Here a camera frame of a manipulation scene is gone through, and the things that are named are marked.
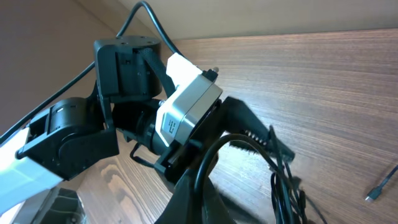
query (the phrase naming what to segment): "robotic arm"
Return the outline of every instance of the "robotic arm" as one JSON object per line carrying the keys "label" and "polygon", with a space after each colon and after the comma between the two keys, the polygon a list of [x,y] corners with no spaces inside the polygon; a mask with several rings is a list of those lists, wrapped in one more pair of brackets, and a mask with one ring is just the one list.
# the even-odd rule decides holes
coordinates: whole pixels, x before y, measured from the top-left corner
{"label": "robotic arm", "polygon": [[[145,2],[138,4],[155,17]],[[300,180],[289,171],[295,154],[244,102],[219,99],[216,70],[200,70],[178,50],[166,68],[159,58],[160,41],[152,37],[119,35],[95,41],[94,50],[96,84],[89,97],[59,101],[7,141],[1,137],[2,158],[8,161],[0,169],[6,181],[1,213],[119,154],[118,130],[126,141],[137,141],[132,159],[153,167],[174,193],[156,223],[234,223],[208,178],[218,149],[227,142],[258,152],[270,164],[278,222],[308,222]],[[162,87],[167,99],[154,99]],[[140,145],[160,156],[155,164],[134,156]]]}

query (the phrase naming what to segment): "wooden table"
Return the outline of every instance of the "wooden table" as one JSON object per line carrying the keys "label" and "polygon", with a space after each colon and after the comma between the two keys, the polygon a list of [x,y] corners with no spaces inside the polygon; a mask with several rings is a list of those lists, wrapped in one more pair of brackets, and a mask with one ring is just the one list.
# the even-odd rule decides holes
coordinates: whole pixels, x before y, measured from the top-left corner
{"label": "wooden table", "polygon": [[[222,98],[244,100],[274,125],[296,152],[292,172],[329,223],[398,222],[398,174],[374,203],[364,201],[398,163],[398,29],[175,44],[200,68],[220,68]],[[153,223],[165,208],[171,194],[129,158],[132,146],[120,138],[120,155],[88,170],[78,194],[92,223]],[[140,156],[156,160],[146,149]],[[211,179],[274,223],[270,174],[258,155],[224,147]]]}

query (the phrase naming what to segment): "beige wall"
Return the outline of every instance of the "beige wall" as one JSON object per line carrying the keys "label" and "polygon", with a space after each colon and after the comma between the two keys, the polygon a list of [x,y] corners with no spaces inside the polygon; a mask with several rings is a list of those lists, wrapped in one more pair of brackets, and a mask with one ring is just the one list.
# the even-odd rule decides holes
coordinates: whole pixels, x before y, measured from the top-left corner
{"label": "beige wall", "polygon": [[[119,0],[131,9],[138,0]],[[148,0],[171,39],[398,27],[397,0]],[[138,18],[155,32],[141,9]]]}
{"label": "beige wall", "polygon": [[[93,60],[94,40],[116,34],[124,19],[112,16],[115,12],[100,1],[89,11],[87,2],[0,2],[0,134],[86,68]],[[98,19],[101,13],[106,16]],[[140,32],[151,33],[137,26],[127,33]],[[89,95],[94,81],[91,72],[61,98]]]}

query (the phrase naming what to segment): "wood grain surface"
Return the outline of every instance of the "wood grain surface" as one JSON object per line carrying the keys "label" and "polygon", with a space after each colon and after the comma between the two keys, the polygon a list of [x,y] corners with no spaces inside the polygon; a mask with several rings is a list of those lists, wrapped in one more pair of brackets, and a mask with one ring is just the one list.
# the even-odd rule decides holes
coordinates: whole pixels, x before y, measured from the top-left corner
{"label": "wood grain surface", "polygon": [[[296,152],[292,172],[329,223],[398,223],[398,175],[374,202],[366,194],[398,163],[398,29],[179,40],[216,84],[244,100]],[[170,52],[164,51],[164,58]],[[153,223],[171,194],[154,170],[120,155],[91,167],[78,190],[91,223]],[[140,149],[140,156],[156,157]],[[271,172],[255,154],[224,147],[211,173],[220,190],[275,223]],[[312,208],[308,217],[321,223]]]}

